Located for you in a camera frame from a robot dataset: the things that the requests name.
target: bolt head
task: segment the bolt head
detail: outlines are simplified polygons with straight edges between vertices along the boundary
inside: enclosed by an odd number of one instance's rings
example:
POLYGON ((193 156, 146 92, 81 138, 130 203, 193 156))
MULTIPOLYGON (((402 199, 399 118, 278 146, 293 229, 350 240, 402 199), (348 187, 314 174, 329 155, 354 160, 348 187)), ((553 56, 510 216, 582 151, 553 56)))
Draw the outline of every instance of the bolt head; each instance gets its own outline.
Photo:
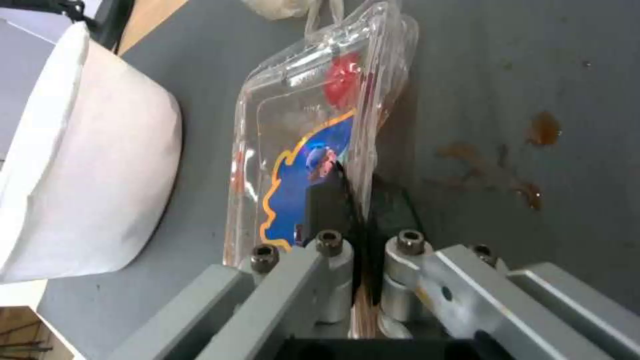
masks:
POLYGON ((277 247, 270 244, 256 245, 251 253, 251 269, 258 274, 268 274, 279 260, 277 247))
POLYGON ((424 253, 424 236, 416 230, 402 230, 397 236, 396 245, 404 255, 420 255, 424 253))
POLYGON ((332 258, 342 253, 342 235, 335 230, 322 230, 316 236, 316 250, 332 258))

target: red candy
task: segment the red candy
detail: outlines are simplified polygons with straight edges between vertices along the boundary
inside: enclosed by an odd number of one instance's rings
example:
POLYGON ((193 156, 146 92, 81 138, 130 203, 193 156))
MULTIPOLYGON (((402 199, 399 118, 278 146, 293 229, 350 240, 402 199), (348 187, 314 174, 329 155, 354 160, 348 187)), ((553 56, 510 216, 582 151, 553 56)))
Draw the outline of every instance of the red candy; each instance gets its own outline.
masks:
POLYGON ((329 104, 345 110, 354 106, 358 95, 360 79, 359 56, 349 53, 333 59, 326 74, 324 96, 329 104))

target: white cylinder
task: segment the white cylinder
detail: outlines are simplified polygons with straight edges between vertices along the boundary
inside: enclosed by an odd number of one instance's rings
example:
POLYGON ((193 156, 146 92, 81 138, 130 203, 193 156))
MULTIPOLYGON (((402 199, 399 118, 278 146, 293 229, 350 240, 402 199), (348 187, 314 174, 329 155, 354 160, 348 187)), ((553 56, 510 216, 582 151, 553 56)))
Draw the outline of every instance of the white cylinder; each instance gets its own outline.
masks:
POLYGON ((173 96, 71 26, 0 171, 0 281, 124 267, 163 213, 181 146, 173 96))

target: yellow outline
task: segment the yellow outline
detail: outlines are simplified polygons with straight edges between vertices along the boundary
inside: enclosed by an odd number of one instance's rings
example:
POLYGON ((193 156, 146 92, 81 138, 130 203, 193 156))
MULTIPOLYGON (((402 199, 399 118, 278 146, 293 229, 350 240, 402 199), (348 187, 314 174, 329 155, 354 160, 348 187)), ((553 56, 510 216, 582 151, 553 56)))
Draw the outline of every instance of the yellow outline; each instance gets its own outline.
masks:
POLYGON ((313 130, 305 134, 305 136, 302 136, 302 139, 296 144, 296 147, 293 149, 293 151, 285 150, 280 153, 280 155, 276 159, 275 166, 273 167, 273 172, 271 173, 271 188, 262 200, 262 208, 264 209, 264 212, 267 213, 267 221, 263 222, 260 225, 260 238, 262 239, 262 242, 270 243, 278 247, 283 247, 287 252, 291 251, 291 245, 289 245, 289 242, 286 239, 269 240, 267 239, 266 235, 267 229, 271 227, 271 224, 276 219, 276 213, 271 209, 271 207, 269 207, 269 199, 276 192, 276 190, 280 186, 280 183, 282 182, 282 180, 278 178, 278 170, 280 170, 280 165, 282 164, 282 162, 285 161, 287 165, 291 166, 293 164, 293 161, 296 159, 296 156, 300 152, 300 149, 302 149, 302 147, 307 143, 309 139, 311 139, 312 136, 314 136, 319 131, 326 129, 327 127, 345 121, 346 119, 352 117, 355 112, 355 110, 351 110, 340 117, 323 122, 313 130))

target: plastic bag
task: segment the plastic bag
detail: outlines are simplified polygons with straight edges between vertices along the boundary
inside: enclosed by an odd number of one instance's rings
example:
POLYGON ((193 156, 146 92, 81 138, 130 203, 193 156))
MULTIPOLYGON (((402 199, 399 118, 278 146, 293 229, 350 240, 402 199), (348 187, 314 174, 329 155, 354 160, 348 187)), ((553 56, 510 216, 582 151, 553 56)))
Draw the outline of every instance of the plastic bag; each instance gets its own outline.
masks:
MULTIPOLYGON (((278 20, 288 17, 302 17, 308 12, 305 36, 317 28, 318 15, 323 0, 243 0, 249 8, 259 15, 278 20)), ((329 0, 333 22, 338 23, 344 18, 343 0, 329 0)))
POLYGON ((236 104, 226 265, 260 242, 294 246, 305 190, 335 161, 368 213, 376 132, 406 82, 417 31, 397 2, 368 1, 249 75, 236 104))

